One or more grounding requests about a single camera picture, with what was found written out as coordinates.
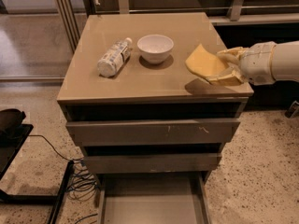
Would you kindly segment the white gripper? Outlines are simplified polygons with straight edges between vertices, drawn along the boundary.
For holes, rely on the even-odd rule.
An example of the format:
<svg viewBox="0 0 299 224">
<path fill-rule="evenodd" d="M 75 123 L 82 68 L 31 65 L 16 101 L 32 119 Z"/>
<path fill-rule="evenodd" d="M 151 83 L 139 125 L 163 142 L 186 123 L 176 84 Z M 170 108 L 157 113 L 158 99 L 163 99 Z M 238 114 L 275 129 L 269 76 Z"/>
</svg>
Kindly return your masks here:
<svg viewBox="0 0 299 224">
<path fill-rule="evenodd" d="M 275 42 L 257 43 L 250 48 L 235 47 L 221 50 L 217 57 L 223 62 L 239 64 L 242 75 L 238 70 L 229 67 L 217 75 L 207 77 L 211 85 L 239 86 L 247 81 L 253 85 L 270 85 L 275 82 L 271 63 Z"/>
</svg>

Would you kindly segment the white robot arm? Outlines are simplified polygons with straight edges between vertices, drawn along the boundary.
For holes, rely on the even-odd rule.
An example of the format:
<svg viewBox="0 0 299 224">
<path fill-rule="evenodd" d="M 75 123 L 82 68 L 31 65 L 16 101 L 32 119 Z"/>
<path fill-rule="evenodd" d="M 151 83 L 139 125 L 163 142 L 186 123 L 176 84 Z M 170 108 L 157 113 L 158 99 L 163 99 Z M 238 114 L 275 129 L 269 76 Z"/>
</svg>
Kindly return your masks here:
<svg viewBox="0 0 299 224">
<path fill-rule="evenodd" d="M 212 85 L 237 86 L 250 83 L 272 85 L 277 81 L 299 82 L 299 42 L 257 43 L 249 48 L 219 51 L 217 57 L 228 68 L 206 78 Z"/>
</svg>

